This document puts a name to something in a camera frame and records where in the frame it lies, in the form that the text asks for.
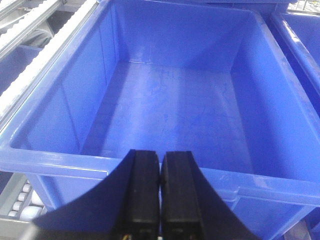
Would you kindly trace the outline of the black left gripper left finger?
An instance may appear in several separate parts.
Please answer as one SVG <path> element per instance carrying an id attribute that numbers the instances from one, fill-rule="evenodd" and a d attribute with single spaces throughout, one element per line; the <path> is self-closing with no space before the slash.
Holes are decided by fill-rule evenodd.
<path id="1" fill-rule="evenodd" d="M 159 159 L 131 149 L 94 188 L 36 219 L 26 240 L 156 240 L 160 227 Z"/>

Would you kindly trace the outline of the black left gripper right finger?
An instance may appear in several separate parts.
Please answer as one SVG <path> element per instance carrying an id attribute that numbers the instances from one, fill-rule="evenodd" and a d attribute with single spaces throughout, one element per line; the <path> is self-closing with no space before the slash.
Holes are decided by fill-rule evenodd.
<path id="1" fill-rule="evenodd" d="M 165 240 L 255 240 L 202 174 L 192 152 L 168 151 L 161 166 Z"/>

